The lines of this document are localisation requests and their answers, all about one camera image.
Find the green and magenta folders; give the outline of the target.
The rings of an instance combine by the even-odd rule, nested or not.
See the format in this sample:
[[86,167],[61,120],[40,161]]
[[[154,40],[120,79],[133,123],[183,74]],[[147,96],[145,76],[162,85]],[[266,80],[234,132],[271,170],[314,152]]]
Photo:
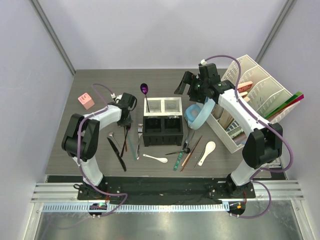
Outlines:
[[302,92],[296,92],[294,95],[292,95],[290,98],[288,98],[285,102],[283,102],[281,105],[279,105],[276,109],[271,111],[268,114],[265,114],[263,116],[264,119],[269,119],[273,115],[277,114],[281,110],[285,109],[286,107],[290,106],[291,104],[301,100],[304,98],[304,94]]

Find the large white ceramic spoon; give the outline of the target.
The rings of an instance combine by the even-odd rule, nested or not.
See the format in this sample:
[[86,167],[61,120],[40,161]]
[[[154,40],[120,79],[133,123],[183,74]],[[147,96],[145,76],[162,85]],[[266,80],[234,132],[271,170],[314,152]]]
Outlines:
[[204,152],[203,152],[202,156],[200,157],[197,165],[198,165],[198,166],[202,166],[203,163],[204,163],[204,161],[205,161],[205,159],[206,159],[206,157],[207,157],[210,153],[212,153],[212,152],[215,150],[215,148],[216,148],[216,143],[215,143],[214,141],[209,141],[209,142],[206,144],[205,149],[204,149]]

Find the small black spoon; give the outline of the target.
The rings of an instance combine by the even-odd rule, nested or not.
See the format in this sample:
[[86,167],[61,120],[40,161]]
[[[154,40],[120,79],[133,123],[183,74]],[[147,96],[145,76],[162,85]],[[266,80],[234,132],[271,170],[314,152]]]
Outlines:
[[188,154],[188,153],[190,153],[190,151],[191,151],[191,149],[188,148],[188,147],[186,147],[186,148],[184,148],[184,149],[182,149],[182,150],[180,150],[180,151],[175,151],[175,152],[167,153],[166,156],[168,156],[168,155],[173,155],[173,154],[180,154],[180,153]]

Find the light blue headphones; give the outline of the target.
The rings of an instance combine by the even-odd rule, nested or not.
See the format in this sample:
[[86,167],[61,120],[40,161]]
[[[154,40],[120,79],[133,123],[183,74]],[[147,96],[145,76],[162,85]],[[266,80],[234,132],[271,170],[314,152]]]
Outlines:
[[190,105],[184,112],[187,126],[190,129],[198,130],[211,114],[215,104],[216,103],[212,99],[206,98],[204,104]]

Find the white slotted utensil caddy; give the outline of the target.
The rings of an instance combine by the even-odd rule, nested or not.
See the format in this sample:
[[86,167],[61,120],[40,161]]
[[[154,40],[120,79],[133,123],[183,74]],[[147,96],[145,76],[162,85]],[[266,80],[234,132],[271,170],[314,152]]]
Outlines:
[[183,115],[181,97],[149,97],[144,100],[144,117],[176,117]]

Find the black knife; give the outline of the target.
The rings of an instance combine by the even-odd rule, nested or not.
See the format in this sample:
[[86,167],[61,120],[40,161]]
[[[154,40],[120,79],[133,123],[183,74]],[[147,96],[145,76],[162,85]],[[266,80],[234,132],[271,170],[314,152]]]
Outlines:
[[127,167],[126,167],[125,162],[123,161],[122,157],[120,156],[120,153],[119,153],[116,145],[114,144],[114,142],[109,137],[107,139],[108,139],[108,141],[109,141],[109,143],[110,143],[115,155],[117,156],[117,159],[119,160],[123,171],[126,172],[127,171]]

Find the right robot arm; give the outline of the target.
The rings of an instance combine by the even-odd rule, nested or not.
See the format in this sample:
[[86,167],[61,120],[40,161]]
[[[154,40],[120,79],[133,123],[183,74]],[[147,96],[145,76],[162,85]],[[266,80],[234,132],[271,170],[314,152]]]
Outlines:
[[231,114],[244,131],[247,140],[242,149],[243,160],[226,177],[225,182],[226,193],[236,198],[245,191],[261,167],[281,156],[283,128],[278,123],[271,124],[256,113],[240,97],[237,87],[231,81],[222,81],[214,63],[201,63],[198,69],[197,75],[186,71],[174,93],[183,94],[185,87],[189,85],[187,95],[190,101],[203,105],[197,116],[193,116],[189,110],[185,112],[189,128],[199,129],[211,114],[214,105],[219,105]]

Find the rose gold fork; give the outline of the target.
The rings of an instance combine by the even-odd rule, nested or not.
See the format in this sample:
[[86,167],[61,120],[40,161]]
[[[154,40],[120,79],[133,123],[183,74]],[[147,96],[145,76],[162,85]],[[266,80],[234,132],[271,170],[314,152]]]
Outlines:
[[126,127],[124,130],[124,150],[125,150],[125,152],[128,151],[128,145],[127,145],[128,131],[129,131],[129,128]]

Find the small white ceramic spoon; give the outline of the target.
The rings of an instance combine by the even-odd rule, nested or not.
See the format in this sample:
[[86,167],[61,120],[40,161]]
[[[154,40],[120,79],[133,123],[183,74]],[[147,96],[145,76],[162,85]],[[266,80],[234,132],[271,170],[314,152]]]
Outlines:
[[142,156],[146,157],[146,158],[157,160],[157,161],[159,161],[161,163],[164,163],[164,164],[168,162],[168,159],[165,158],[165,157],[154,157],[154,156],[151,156],[151,155],[148,155],[148,154],[143,154]]

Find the pink cube power adapter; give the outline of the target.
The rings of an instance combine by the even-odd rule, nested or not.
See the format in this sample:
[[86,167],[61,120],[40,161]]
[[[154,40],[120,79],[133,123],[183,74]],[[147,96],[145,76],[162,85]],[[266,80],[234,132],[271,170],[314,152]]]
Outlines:
[[91,98],[91,96],[85,92],[81,96],[78,97],[78,101],[81,103],[81,105],[86,109],[90,109],[95,105],[94,100]]

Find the aluminium frame rail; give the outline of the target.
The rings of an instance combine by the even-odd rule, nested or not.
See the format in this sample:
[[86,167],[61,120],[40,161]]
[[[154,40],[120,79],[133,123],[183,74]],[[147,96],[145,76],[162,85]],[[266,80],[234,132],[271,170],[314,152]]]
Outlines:
[[39,183],[31,202],[42,203],[43,212],[89,212],[103,215],[116,213],[158,212],[226,212],[250,201],[302,201],[304,196],[294,180],[262,181],[254,183],[237,197],[227,196],[217,188],[192,190],[186,195],[157,193],[138,195],[130,193],[125,202],[106,196],[101,199],[82,197],[72,183]]

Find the black mounting base plate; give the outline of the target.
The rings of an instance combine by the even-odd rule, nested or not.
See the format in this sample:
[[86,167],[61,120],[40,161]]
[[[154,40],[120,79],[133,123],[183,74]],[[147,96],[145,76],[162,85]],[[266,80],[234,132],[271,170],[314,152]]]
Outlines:
[[134,204],[144,199],[150,200],[152,205],[157,204],[160,197],[164,197],[169,205],[178,205],[188,199],[194,202],[196,199],[204,201],[243,196],[253,199],[256,196],[251,190],[251,183],[244,190],[231,192],[225,178],[105,176],[102,182],[108,193],[124,192],[128,194],[127,201]]

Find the silver chopstick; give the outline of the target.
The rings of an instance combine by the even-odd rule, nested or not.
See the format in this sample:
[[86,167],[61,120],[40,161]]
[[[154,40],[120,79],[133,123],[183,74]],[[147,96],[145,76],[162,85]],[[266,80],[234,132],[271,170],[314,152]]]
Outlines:
[[201,154],[200,154],[200,156],[199,156],[199,158],[198,158],[198,160],[197,160],[197,162],[196,162],[196,164],[195,164],[195,166],[194,166],[194,169],[197,168],[197,165],[198,165],[198,163],[200,162],[201,158],[203,157],[204,153],[205,153],[205,148],[204,148],[203,151],[201,152]]

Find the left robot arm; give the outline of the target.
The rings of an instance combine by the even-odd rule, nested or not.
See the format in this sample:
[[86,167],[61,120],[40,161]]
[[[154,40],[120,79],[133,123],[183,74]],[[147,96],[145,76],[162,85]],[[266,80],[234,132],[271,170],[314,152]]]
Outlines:
[[76,162],[84,184],[90,186],[89,194],[97,200],[107,192],[104,175],[95,156],[100,130],[113,123],[129,130],[133,122],[131,112],[137,103],[134,95],[125,92],[98,111],[85,115],[75,113],[70,117],[61,147]]

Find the red book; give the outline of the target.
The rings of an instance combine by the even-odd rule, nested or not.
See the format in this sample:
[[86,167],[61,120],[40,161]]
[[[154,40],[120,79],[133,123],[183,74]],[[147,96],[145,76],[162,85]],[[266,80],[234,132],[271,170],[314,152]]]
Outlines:
[[239,83],[238,86],[237,86],[237,91],[241,94],[241,93],[249,91],[252,86],[253,86],[253,82],[252,81]]

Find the white desk file organizer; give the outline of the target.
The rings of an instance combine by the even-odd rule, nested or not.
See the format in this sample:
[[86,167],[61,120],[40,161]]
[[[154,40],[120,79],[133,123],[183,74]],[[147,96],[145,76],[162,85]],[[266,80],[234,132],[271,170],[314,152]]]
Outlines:
[[[241,66],[241,77],[239,82],[241,84],[245,82],[252,82],[251,88],[247,91],[247,97],[249,98],[248,104],[270,123],[274,124],[280,122],[300,103],[297,101],[275,115],[267,117],[267,114],[271,113],[283,104],[286,100],[292,97],[293,94],[275,80],[249,55],[246,54],[241,56],[237,60]],[[230,123],[228,128],[224,129],[220,123],[220,118],[223,115],[223,108],[215,105],[206,122],[223,142],[229,152],[233,154],[244,147],[244,140],[241,139],[241,137],[245,136],[245,134],[235,120]]]

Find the black slotted utensil caddy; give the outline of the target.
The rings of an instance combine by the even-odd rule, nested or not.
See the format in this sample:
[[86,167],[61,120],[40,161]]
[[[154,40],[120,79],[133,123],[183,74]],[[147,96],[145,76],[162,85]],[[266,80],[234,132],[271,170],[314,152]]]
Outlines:
[[181,146],[184,137],[181,115],[144,116],[142,138],[145,147]]

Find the rose gold chopstick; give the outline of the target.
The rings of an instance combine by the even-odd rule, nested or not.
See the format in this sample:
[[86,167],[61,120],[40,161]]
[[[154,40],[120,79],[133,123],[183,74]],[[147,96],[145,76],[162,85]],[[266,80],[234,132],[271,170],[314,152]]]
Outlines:
[[182,167],[184,167],[186,165],[186,163],[188,162],[188,160],[190,159],[191,155],[193,154],[195,148],[197,147],[197,145],[199,144],[200,140],[202,139],[202,135],[199,137],[199,139],[196,141],[196,143],[194,144],[194,146],[192,147],[192,149],[190,150],[190,152],[188,153],[187,157],[185,158],[185,160],[182,163]]

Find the teal chopstick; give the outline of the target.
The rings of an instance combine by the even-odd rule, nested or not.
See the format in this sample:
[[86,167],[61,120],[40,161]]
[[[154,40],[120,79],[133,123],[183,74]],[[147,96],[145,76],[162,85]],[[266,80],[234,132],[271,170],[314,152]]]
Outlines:
[[130,150],[131,150],[131,153],[132,153],[132,156],[133,156],[133,160],[137,161],[136,151],[135,151],[135,149],[133,147],[133,144],[132,144],[132,141],[131,141],[129,133],[127,134],[127,140],[128,140],[129,147],[130,147]]

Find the dark brown chopstick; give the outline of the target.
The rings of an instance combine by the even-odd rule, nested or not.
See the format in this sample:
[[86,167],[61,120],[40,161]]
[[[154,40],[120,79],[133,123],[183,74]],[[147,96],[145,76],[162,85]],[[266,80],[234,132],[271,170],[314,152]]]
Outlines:
[[180,170],[181,173],[183,172],[183,170],[184,170],[184,168],[186,167],[187,163],[186,163],[185,166],[182,167],[182,169]]

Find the purple iridescent spoon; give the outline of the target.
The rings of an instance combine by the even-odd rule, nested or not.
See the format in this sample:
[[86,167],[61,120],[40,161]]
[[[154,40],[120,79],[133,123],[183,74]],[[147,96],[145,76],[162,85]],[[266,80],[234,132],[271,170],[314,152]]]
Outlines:
[[149,91],[149,87],[146,83],[142,83],[140,85],[140,91],[144,94],[145,96],[145,100],[146,100],[146,105],[147,105],[147,110],[148,112],[150,112],[150,107],[149,107],[149,102],[148,102],[148,99],[147,99],[147,94],[148,94],[148,91]]

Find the silver spoon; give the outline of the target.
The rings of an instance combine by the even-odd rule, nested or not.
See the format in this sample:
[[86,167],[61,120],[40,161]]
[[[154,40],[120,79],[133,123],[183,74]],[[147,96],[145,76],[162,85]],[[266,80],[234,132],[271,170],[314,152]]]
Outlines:
[[113,132],[109,132],[108,133],[108,141],[114,144],[114,146],[116,147],[116,149],[120,152],[122,150],[121,146],[118,144],[118,142],[116,141],[116,139],[114,138],[114,133]]

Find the green patterned chopstick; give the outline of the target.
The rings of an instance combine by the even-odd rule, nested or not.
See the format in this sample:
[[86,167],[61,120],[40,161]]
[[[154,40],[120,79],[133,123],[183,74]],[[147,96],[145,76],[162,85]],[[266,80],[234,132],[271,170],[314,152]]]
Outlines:
[[177,160],[176,160],[176,162],[175,162],[174,168],[173,168],[174,171],[176,171],[176,170],[178,169],[179,164],[180,164],[180,161],[181,161],[184,153],[185,153],[185,152],[184,152],[183,150],[179,153],[179,155],[178,155],[178,157],[177,157]]

